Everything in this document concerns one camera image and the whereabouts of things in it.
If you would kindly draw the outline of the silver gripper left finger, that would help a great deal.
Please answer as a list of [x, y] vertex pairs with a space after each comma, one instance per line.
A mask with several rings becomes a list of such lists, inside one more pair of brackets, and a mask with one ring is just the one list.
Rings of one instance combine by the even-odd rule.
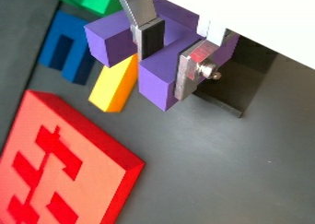
[[165, 21], [157, 17], [152, 0], [118, 0], [130, 22], [137, 59], [164, 48]]

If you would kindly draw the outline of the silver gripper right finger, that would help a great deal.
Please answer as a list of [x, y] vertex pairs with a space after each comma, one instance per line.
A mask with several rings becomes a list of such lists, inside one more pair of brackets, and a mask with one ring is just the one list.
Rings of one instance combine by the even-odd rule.
[[196, 34], [201, 39], [196, 41], [180, 54], [179, 70], [175, 87], [175, 98], [184, 100], [196, 90], [201, 77], [209, 78], [216, 64], [211, 55], [217, 50], [225, 38], [227, 28], [200, 17], [196, 24]]

